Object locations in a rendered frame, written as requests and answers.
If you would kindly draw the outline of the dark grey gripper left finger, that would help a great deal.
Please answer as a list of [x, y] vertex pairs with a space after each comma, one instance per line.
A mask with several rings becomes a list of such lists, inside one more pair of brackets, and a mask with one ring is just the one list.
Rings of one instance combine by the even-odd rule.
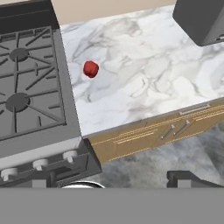
[[18, 178], [4, 183], [0, 183], [0, 188], [8, 187], [55, 187], [55, 175], [49, 171], [35, 171], [25, 178]]

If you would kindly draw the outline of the dark grey appliance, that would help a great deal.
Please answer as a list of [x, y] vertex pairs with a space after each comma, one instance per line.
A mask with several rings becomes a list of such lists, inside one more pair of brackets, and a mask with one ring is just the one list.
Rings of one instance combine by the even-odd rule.
[[172, 17], [197, 46], [224, 42], [224, 0], [177, 0]]

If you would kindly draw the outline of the wooden cupboard door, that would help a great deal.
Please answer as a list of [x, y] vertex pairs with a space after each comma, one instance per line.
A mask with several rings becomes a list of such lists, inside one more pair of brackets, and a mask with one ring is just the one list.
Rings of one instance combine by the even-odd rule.
[[96, 155], [99, 160], [104, 163], [135, 154], [139, 151], [147, 150], [155, 144], [162, 143], [164, 140], [172, 137], [172, 132], [174, 129], [164, 140], [161, 139], [161, 136], [164, 135], [170, 127], [171, 124], [166, 124], [158, 129], [147, 131], [144, 134], [117, 138], [104, 143], [98, 143], [94, 147]]
[[216, 123], [220, 122], [215, 120], [214, 118], [207, 118], [207, 117], [192, 118], [192, 119], [186, 118], [177, 123], [177, 125], [175, 126], [174, 132], [185, 123], [185, 120], [189, 120], [191, 124], [189, 124], [181, 133], [179, 133], [176, 136], [173, 136], [174, 139], [181, 139], [185, 137], [198, 135], [199, 133], [209, 130]]

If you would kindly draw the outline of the white stove knob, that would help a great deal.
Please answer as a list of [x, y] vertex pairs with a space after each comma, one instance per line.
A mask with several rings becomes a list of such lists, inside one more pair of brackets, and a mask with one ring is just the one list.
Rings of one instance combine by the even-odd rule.
[[36, 171], [43, 171], [45, 167], [48, 166], [48, 160], [47, 159], [39, 159], [32, 163], [32, 167]]
[[63, 153], [63, 159], [66, 160], [68, 163], [72, 163], [74, 159], [78, 156], [76, 150], [70, 150]]
[[3, 181], [8, 181], [10, 176], [15, 176], [18, 173], [17, 168], [9, 168], [1, 171], [1, 178]]

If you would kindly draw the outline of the wooden drawer front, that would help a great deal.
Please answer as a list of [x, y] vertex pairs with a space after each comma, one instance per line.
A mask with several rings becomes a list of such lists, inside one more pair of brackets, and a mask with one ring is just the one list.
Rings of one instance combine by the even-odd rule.
[[[210, 108], [208, 109], [204, 109], [201, 111], [197, 111], [191, 114], [187, 114], [187, 115], [180, 115], [179, 111], [184, 111], [193, 107], [198, 107], [198, 106], [202, 106], [209, 103], [210, 104]], [[222, 121], [224, 119], [224, 97], [216, 99], [216, 100], [212, 100], [212, 101], [206, 101], [206, 102], [202, 102], [190, 107], [186, 107], [186, 108], [181, 108], [175, 112], [173, 112], [170, 116], [169, 116], [169, 120], [170, 121], [177, 121], [178, 119], [186, 119], [186, 118], [214, 118], [217, 121]]]
[[118, 127], [117, 129], [107, 130], [103, 133], [98, 133], [94, 136], [91, 136], [89, 138], [89, 141], [91, 144], [100, 144], [117, 138], [133, 137], [134, 135], [144, 134], [150, 130], [156, 130], [160, 126], [166, 125], [171, 122], [172, 120], [137, 122], [124, 127]]

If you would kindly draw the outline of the red bell pepper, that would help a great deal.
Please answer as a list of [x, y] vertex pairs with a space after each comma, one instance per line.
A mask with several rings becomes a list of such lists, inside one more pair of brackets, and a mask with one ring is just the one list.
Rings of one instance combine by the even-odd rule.
[[83, 73], [89, 77], [94, 78], [99, 71], [99, 66], [92, 60], [86, 61], [83, 67]]

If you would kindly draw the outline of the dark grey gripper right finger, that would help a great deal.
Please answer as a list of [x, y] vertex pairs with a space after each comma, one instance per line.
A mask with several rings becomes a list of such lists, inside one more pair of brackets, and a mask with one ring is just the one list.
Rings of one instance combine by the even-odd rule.
[[166, 177], [168, 179], [166, 186], [170, 188], [224, 188], [224, 185], [218, 185], [213, 182], [200, 179], [190, 171], [168, 171]]

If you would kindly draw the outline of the grey gas stove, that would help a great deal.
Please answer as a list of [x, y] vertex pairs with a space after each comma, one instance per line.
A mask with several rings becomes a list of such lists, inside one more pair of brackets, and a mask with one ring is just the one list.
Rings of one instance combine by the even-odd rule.
[[[77, 151], [70, 164], [63, 153]], [[47, 159], [36, 171], [32, 163]], [[82, 136], [60, 26], [51, 0], [0, 4], [0, 183], [53, 172], [55, 187], [101, 172]]]

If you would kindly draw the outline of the white round object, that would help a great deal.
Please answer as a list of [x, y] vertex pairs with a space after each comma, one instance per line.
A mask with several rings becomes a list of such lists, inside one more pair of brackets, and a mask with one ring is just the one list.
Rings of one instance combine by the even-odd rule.
[[63, 185], [61, 188], [105, 188], [105, 186], [94, 181], [75, 181]]

